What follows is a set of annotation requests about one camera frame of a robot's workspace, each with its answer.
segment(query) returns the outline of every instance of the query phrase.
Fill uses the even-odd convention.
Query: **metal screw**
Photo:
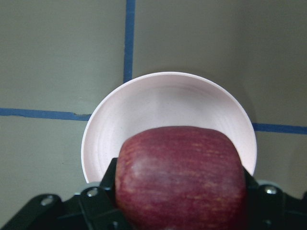
[[[40,204],[43,205],[43,206],[46,206],[46,205],[50,205],[52,202],[53,202],[53,196],[48,195],[46,198],[42,199]]]
[[[271,185],[265,186],[265,187],[264,187],[264,191],[265,191],[267,194],[270,194],[270,195],[274,195],[274,194],[277,193],[276,187],[271,186]]]
[[[262,228],[261,229],[270,229],[272,226],[272,222],[269,219],[265,219],[262,221]]]
[[[88,190],[86,193],[88,197],[93,197],[93,196],[96,196],[97,194],[98,194],[97,188],[92,188],[91,190]]]
[[[111,224],[107,226],[108,230],[118,230],[118,222],[113,221]]]

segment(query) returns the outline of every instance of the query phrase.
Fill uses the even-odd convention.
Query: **gray floor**
[[[227,89],[253,123],[307,126],[307,3],[136,0],[133,77],[183,71]],[[0,107],[91,114],[123,82],[126,2],[0,3]],[[0,226],[40,193],[84,184],[86,121],[0,116]],[[307,135],[256,132],[255,177],[300,197]]]

